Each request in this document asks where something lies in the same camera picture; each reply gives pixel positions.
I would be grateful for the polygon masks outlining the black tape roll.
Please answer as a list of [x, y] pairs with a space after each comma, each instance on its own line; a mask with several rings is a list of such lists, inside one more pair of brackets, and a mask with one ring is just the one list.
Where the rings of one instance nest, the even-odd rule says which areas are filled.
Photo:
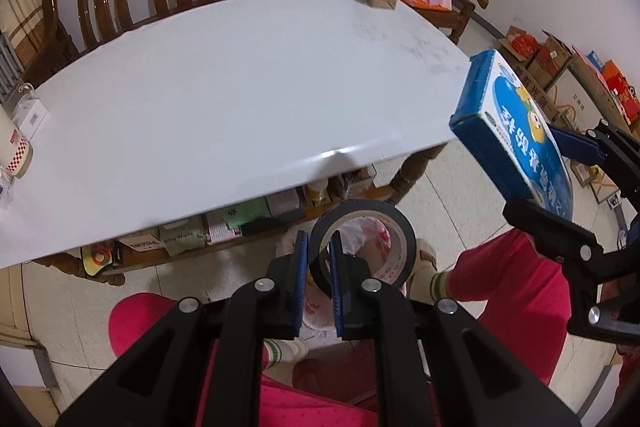
[[408, 281], [418, 253], [409, 220], [387, 202], [349, 199], [330, 208], [310, 232], [309, 272], [324, 295], [332, 294], [329, 243], [335, 233], [344, 253], [366, 260], [377, 279], [396, 288]]

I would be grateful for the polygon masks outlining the blue white medicine box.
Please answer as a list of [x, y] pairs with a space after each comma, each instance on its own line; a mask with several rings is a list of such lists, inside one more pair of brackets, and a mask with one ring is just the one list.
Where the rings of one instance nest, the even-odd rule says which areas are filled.
[[573, 219], [573, 184], [544, 113], [497, 50], [471, 57], [449, 127], [504, 199]]

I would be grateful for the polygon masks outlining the white plastic trash bag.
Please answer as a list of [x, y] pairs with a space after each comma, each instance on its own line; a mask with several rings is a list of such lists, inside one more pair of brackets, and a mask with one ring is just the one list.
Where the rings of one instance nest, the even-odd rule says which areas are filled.
[[345, 340], [371, 339], [378, 350], [398, 346], [401, 334], [413, 340], [413, 315], [398, 288], [372, 277], [367, 261], [344, 254], [338, 228], [348, 221], [332, 208], [310, 234], [296, 236], [294, 253], [270, 262], [260, 299], [262, 335], [292, 339], [299, 334], [309, 263], [317, 261], [323, 242], [329, 243], [330, 293], [337, 335]]

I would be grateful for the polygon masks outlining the beige slipper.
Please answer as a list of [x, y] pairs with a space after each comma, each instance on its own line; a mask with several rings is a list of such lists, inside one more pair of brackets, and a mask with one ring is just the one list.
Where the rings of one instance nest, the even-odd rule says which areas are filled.
[[436, 251], [425, 239], [416, 241], [416, 261], [407, 280], [407, 296], [419, 303], [434, 303], [433, 287], [438, 271]]

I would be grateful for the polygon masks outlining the red trousers leg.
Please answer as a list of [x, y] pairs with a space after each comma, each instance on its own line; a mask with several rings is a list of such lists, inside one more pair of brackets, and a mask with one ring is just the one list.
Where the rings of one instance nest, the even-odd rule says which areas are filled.
[[[511, 229], [462, 251], [449, 270], [438, 271], [434, 303], [484, 303], [477, 321], [540, 381], [549, 384], [558, 365], [570, 317], [570, 290], [560, 266], [535, 251], [532, 239]], [[347, 343], [333, 355], [311, 358], [304, 340], [267, 340], [265, 369], [293, 366], [291, 384], [262, 377], [264, 426], [374, 426], [376, 379], [369, 340]]]

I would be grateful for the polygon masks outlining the cardboard boxes on floor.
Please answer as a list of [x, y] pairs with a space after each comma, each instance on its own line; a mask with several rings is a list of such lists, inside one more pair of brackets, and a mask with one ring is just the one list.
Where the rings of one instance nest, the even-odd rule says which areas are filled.
[[596, 66], [574, 46], [551, 34], [540, 43], [510, 27], [498, 49], [555, 126], [586, 132], [605, 120], [634, 138], [639, 135]]

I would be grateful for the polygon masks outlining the green wet wipes pack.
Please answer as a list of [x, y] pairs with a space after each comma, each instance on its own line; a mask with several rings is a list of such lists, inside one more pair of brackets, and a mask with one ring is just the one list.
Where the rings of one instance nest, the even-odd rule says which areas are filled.
[[221, 209], [222, 219], [230, 229], [240, 229], [262, 218], [270, 218], [271, 212], [265, 197], [238, 202], [235, 205]]

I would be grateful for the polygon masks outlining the wooden shelf under table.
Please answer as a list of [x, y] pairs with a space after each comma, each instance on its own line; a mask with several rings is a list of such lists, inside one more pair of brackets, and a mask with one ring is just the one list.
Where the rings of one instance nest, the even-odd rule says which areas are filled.
[[397, 205], [423, 176], [428, 162], [437, 157], [437, 145], [411, 154], [389, 184], [374, 184], [373, 168], [362, 167], [331, 176], [315, 190], [306, 184], [199, 213], [191, 218], [145, 229], [120, 239], [109, 239], [78, 249], [37, 259], [37, 265], [55, 268], [78, 279], [122, 286], [125, 274], [180, 258], [195, 258], [248, 245], [282, 234], [294, 225], [319, 218], [347, 199], [380, 200]]

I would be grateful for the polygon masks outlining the white checkered paper cup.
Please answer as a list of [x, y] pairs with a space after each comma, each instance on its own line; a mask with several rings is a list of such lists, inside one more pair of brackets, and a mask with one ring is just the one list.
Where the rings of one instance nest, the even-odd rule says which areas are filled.
[[23, 178], [32, 162], [32, 144], [0, 107], [0, 165], [13, 178]]

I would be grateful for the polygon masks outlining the small white box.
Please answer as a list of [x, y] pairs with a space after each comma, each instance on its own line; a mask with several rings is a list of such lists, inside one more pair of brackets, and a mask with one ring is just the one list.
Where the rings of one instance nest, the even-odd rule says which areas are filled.
[[39, 98], [25, 98], [25, 100], [17, 103], [12, 121], [17, 129], [21, 131], [21, 134], [24, 135], [24, 138], [32, 141], [32, 138], [48, 116], [49, 113]]

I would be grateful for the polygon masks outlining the white radiator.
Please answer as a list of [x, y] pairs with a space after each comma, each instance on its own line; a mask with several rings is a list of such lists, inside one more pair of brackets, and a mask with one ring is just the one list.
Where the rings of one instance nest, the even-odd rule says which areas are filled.
[[4, 32], [0, 32], [0, 98], [5, 102], [23, 76], [24, 68]]

